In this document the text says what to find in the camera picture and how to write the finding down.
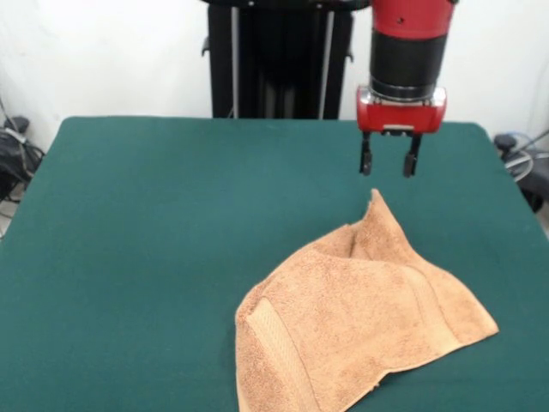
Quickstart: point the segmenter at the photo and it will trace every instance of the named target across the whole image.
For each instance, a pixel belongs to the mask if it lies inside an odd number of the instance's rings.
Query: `green table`
[[[549,245],[473,124],[373,142],[354,123],[71,118],[0,245],[1,411],[237,410],[233,314],[377,187],[501,333],[387,377],[354,410],[549,404]]]

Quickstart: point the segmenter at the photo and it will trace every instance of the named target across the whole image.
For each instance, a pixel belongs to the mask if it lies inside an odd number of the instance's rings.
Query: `terry cloth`
[[[473,294],[424,260],[378,191],[365,218],[296,251],[236,313],[240,412],[340,412],[388,373],[498,332]]]

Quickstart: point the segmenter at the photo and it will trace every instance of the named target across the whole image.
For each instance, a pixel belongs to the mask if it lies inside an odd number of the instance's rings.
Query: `brown towel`
[[[378,191],[365,218],[296,251],[236,314],[240,412],[340,412],[388,373],[498,332],[408,244]]]

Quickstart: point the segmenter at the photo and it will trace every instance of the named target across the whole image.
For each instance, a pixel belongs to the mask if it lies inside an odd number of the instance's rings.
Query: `cable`
[[[507,167],[508,169],[510,167],[517,167],[522,163],[526,163],[527,161],[530,161],[530,159],[532,159],[531,155],[523,156],[520,159],[514,159],[513,161],[508,161],[507,163],[505,163],[505,167]],[[536,156],[534,156],[534,160],[538,160],[538,159],[549,159],[549,153],[539,153]]]
[[[528,166],[527,166],[526,170],[524,170],[522,173],[515,176],[515,181],[516,182],[519,182],[519,181],[523,180],[524,178],[526,178],[532,172],[532,170],[534,169],[534,159],[532,158],[530,153],[527,153],[527,152],[521,150],[521,154],[523,156],[521,159],[516,159],[514,161],[510,161],[508,163],[505,163],[505,167],[507,169],[510,169],[510,168],[513,168],[513,167],[517,167],[517,166],[521,165],[522,163],[528,162]]]
[[[523,139],[526,139],[527,141],[529,141],[535,148],[537,148],[536,145],[535,145],[534,140],[532,139],[532,137],[530,137],[526,133],[522,133],[521,131],[508,131],[506,134],[507,135],[512,135],[512,136],[517,136],[517,137],[522,137]]]
[[[526,144],[523,144],[520,148],[514,150],[512,153],[519,153],[522,152],[525,148],[530,147],[531,145],[535,144],[536,142],[539,142],[544,137],[549,136],[549,129],[543,131],[540,135],[538,135],[535,139],[533,139],[531,142],[528,142]]]

